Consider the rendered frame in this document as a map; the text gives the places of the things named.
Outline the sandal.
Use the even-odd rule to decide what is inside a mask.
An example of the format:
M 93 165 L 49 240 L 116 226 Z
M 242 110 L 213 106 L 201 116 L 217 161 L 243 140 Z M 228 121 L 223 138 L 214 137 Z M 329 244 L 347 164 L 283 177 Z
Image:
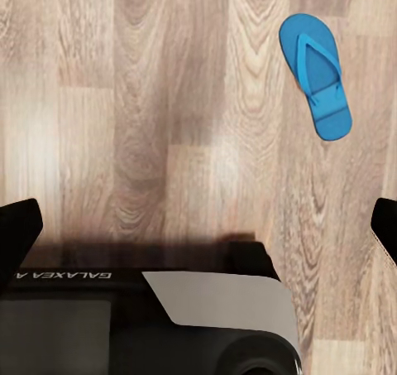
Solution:
M 330 29 L 313 15 L 295 13 L 280 25 L 279 40 L 289 68 L 309 101 L 317 134 L 324 141 L 342 139 L 352 129 L 352 115 Z

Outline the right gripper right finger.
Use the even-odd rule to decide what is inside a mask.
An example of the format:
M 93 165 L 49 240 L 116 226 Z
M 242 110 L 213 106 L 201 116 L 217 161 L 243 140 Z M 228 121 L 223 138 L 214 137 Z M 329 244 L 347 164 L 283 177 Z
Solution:
M 371 228 L 397 265 L 397 201 L 382 197 L 376 201 Z

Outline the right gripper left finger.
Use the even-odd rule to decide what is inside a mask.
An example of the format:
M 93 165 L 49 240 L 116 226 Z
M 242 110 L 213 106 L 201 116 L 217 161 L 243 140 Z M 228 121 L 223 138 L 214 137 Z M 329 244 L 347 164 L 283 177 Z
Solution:
M 36 198 L 0 207 L 0 296 L 43 229 Z

